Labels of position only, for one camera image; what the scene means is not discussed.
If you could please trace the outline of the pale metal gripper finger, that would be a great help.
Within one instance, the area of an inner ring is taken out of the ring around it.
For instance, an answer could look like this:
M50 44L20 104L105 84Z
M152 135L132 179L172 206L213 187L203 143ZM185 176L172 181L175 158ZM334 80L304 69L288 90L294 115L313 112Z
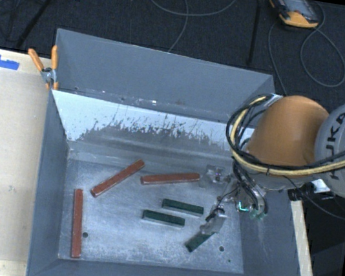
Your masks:
M225 209L222 207L215 207L208 217L206 217L206 221L203 225L200 226L200 232L204 235L212 235L213 233L220 232L224 222L227 219L227 215L225 213Z
M200 187L221 186L227 187L231 181L231 175L224 167L217 165L207 165L205 173L200 178Z

